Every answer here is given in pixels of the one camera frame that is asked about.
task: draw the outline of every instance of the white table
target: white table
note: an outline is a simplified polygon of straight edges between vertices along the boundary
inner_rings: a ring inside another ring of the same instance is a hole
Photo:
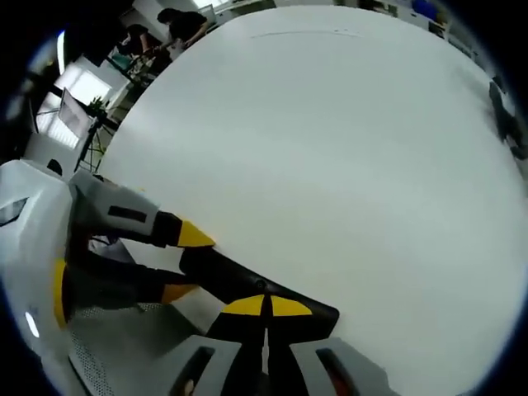
[[[523,185],[487,92],[482,70],[418,27],[277,8],[163,72],[101,169],[222,253],[339,308],[335,335],[395,391],[455,395],[494,362],[526,287]],[[127,246],[177,268],[177,249]],[[186,304],[202,327],[221,308],[204,292]]]

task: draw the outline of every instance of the yellow marking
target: yellow marking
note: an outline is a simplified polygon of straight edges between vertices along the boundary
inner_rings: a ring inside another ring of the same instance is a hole
[[[180,299],[190,291],[196,289],[198,285],[165,285],[162,295],[162,304],[169,304]]]
[[[273,295],[271,297],[273,316],[301,316],[311,315],[312,311],[305,305],[292,299],[283,299]]]
[[[222,311],[224,314],[260,316],[264,295],[254,295],[246,299],[237,299]]]
[[[198,248],[214,245],[215,241],[202,233],[193,223],[182,220],[180,238],[177,244],[179,248]]]
[[[60,328],[66,327],[63,307],[63,276],[66,269],[66,261],[63,258],[55,262],[55,273],[53,282],[53,312]]]

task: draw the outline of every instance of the table surface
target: table surface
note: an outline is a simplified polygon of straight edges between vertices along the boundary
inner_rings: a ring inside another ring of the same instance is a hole
[[[488,77],[444,40],[344,7],[234,19],[127,115],[101,173],[243,265],[340,309],[402,395],[475,386],[526,289],[526,203]],[[127,243],[177,269],[181,252]],[[206,328],[221,303],[182,310]]]

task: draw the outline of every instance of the gray robot arm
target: gray robot arm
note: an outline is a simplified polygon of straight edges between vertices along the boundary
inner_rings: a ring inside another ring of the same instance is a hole
[[[75,196],[73,227],[91,235],[133,239],[165,248],[213,246],[192,223],[158,210],[150,200],[79,169],[69,182]]]

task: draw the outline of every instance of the black shirt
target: black shirt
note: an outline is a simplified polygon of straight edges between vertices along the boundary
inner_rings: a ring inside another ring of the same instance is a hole
[[[141,55],[143,53],[143,46],[141,45],[140,37],[143,34],[147,35],[147,43],[150,48],[157,47],[162,44],[161,41],[151,35],[149,33],[149,29],[143,25],[130,25],[126,28],[126,30],[130,34],[130,41],[125,45],[124,51],[120,50],[122,54]]]
[[[199,12],[179,12],[176,19],[168,27],[173,39],[189,40],[200,27],[207,22],[207,18]]]

